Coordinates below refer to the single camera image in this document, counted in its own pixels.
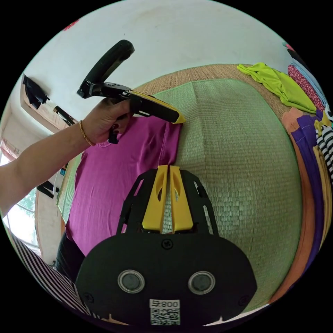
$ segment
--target magenta t-shirt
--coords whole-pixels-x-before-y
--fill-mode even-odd
[[[122,204],[137,177],[176,159],[181,125],[156,117],[133,117],[117,145],[88,148],[75,177],[66,233],[86,256],[115,235]]]

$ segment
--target purple cloth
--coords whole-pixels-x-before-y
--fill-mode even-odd
[[[317,109],[316,116],[319,118],[319,121],[321,121],[323,119],[324,113]]]
[[[85,256],[115,235],[123,202],[137,177],[174,163],[180,130],[181,125],[156,117],[132,117],[117,145],[105,142],[82,154],[66,233]]]
[[[321,178],[317,159],[312,150],[312,148],[317,145],[314,123],[315,120],[318,119],[318,117],[312,117],[308,115],[298,118],[297,122],[300,128],[291,133],[302,155],[312,187],[313,199],[315,204],[314,240],[310,256],[304,271],[309,268],[317,253],[319,252],[324,230],[324,200],[321,186]]]

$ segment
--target yellow cloth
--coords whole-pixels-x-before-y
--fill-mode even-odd
[[[316,113],[315,105],[289,75],[270,68],[262,62],[250,67],[240,64],[237,69],[246,75],[251,75],[256,82],[262,83],[266,89],[280,97],[284,105]]]
[[[324,112],[323,118],[321,121],[315,120],[315,129],[318,130],[318,135],[322,136],[322,125],[331,126],[331,122],[327,117],[326,112]]]
[[[328,230],[331,226],[332,190],[331,190],[330,177],[328,175],[327,166],[323,153],[319,149],[319,146],[313,147],[313,152],[315,154],[319,167],[320,179],[322,181],[323,198],[324,198],[324,230],[323,230],[322,242],[320,244],[320,247],[322,247],[323,242],[327,236]]]

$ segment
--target orange cloth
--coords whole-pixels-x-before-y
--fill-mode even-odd
[[[301,117],[302,115],[302,111],[296,108],[291,108],[291,110],[286,112],[282,117],[282,123],[287,130],[295,149],[299,174],[301,177],[303,207],[301,234],[295,258],[290,267],[290,270],[278,290],[269,300],[269,304],[282,297],[303,274],[310,256],[315,233],[315,205],[313,200],[312,187],[302,155],[294,138],[291,135],[292,132],[299,128],[297,118]]]

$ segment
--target label sticker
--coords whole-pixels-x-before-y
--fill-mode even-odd
[[[180,325],[179,299],[150,299],[149,307],[152,325]]]

